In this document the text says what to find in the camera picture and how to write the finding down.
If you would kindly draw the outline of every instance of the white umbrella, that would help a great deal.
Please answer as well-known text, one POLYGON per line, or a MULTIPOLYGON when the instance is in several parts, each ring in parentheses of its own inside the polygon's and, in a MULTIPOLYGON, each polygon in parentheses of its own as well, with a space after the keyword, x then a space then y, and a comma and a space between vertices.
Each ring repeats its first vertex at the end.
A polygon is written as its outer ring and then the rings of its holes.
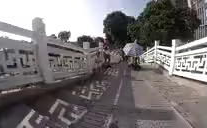
POLYGON ((137 57, 143 54, 143 48, 136 43, 128 43, 126 46, 123 48, 124 53, 127 56, 133 56, 137 57))

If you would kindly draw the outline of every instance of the handrail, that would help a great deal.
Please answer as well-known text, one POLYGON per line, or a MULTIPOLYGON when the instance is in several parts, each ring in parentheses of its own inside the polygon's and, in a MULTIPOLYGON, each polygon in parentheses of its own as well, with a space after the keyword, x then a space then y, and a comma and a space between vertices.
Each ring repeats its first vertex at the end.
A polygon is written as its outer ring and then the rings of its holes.
POLYGON ((198 46, 198 45, 203 45, 203 44, 207 44, 207 37, 196 40, 196 41, 193 41, 191 43, 188 43, 188 44, 185 44, 185 45, 182 45, 182 46, 179 46, 179 47, 176 48, 176 51, 188 49, 188 48, 195 47, 195 46, 198 46))

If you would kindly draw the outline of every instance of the road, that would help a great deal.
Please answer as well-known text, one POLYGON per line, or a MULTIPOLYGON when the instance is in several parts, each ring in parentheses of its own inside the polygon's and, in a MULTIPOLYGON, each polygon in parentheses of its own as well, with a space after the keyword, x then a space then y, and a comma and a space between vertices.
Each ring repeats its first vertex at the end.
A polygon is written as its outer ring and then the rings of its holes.
POLYGON ((0 111, 0 128, 190 128, 148 82, 126 63, 72 87, 59 88, 0 111))

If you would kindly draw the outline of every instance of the tree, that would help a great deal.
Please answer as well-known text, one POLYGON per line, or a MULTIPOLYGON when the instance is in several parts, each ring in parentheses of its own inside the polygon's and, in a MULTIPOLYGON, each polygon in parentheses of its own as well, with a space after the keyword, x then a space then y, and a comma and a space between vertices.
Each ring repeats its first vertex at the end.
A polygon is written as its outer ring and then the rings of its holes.
POLYGON ((81 47, 83 46, 83 42, 89 42, 91 48, 98 46, 98 44, 94 42, 94 39, 91 36, 83 35, 77 38, 77 43, 81 47))
POLYGON ((106 34, 107 40, 111 41, 110 44, 123 46, 130 41, 130 37, 127 34, 127 27, 134 21, 135 18, 126 16, 121 11, 115 11, 108 14, 103 21, 103 31, 106 34))
POLYGON ((58 38, 61 39, 63 42, 67 42, 71 36, 70 31, 61 31, 58 34, 58 38))
POLYGON ((103 37, 96 37, 96 38, 94 38, 94 42, 97 42, 97 43, 99 43, 99 42, 104 42, 104 38, 103 37))
POLYGON ((170 0, 151 1, 137 20, 129 25, 132 39, 142 41, 144 47, 153 46, 155 40, 170 46, 172 39, 192 40, 200 25, 196 12, 190 8, 175 8, 170 0))
POLYGON ((49 37, 53 38, 53 39, 57 39, 57 36, 55 34, 50 35, 49 37))

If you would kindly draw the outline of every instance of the walkway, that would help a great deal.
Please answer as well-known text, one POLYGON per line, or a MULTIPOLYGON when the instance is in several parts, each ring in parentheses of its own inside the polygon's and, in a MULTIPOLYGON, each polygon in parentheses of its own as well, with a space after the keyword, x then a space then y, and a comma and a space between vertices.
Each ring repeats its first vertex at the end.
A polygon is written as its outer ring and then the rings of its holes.
POLYGON ((156 90, 160 82, 172 84, 149 66, 136 72, 121 63, 104 72, 103 84, 87 81, 3 109, 0 128, 102 128, 115 120, 119 128, 191 128, 156 90))

